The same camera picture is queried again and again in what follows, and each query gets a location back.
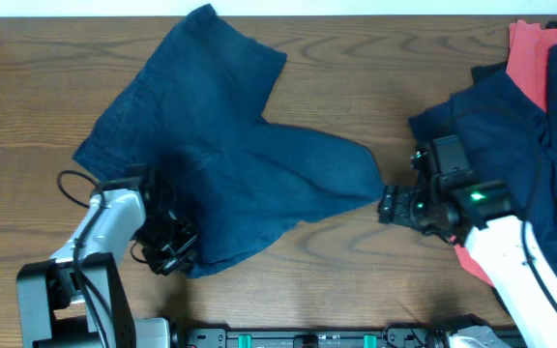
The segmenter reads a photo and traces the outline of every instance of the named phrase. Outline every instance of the red cloth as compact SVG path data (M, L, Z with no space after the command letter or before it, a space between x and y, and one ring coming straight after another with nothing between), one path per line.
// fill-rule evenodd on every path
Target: red cloth
M541 29L539 23L524 20L509 25L509 64L507 74L532 102L547 110L546 78L549 49L557 44L557 29ZM474 261L468 250L459 245L454 251L461 267L493 286L491 279Z

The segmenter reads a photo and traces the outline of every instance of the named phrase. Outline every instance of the green strip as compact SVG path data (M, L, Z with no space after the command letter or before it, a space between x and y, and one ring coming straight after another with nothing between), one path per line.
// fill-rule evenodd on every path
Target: green strip
M238 337L238 348L251 348L252 347L252 338L250 334L241 334Z
M377 348L377 336L365 334L365 348Z

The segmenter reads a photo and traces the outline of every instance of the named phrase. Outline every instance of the green marking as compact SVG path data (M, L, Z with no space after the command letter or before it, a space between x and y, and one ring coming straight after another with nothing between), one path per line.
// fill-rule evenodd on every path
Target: green marking
M377 348L377 336L365 334L365 348Z
M486 196L484 196L482 193L478 192L478 191L474 191L470 194L470 197L472 197L473 201L480 201L481 199L485 199Z
M252 347L252 338L250 334L241 334L238 337L238 348L251 348Z

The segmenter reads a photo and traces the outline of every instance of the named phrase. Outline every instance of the navy blue cloth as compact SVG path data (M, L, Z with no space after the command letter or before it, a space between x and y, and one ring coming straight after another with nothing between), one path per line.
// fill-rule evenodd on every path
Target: navy blue cloth
M136 163L166 175L175 211L198 226L191 277L254 255L301 220L383 194L364 146L261 117L285 60L201 7L168 33L73 156L101 180Z
M500 71L409 122L419 143L458 134L481 179L504 180L524 207L540 157L540 184L528 214L557 275L557 45L549 53L547 107L545 114ZM469 112L449 123L465 111ZM453 126L441 129L448 124Z

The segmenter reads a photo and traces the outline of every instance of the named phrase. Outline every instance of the table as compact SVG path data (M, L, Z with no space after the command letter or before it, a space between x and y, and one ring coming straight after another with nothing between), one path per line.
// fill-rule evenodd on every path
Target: table
M545 22L546 17L530 17ZM0 18L0 347L20 341L15 275L69 238L84 211L57 190L95 120L179 18ZM406 119L505 59L511 16L230 17L288 53L264 112L368 146L385 182L409 185ZM70 182L76 196L89 187ZM376 223L375 204L302 223L221 274L153 275L127 255L120 274L135 316L232 328L381 327L475 313L512 322L488 285L436 238ZM79 313L81 308L58 312Z

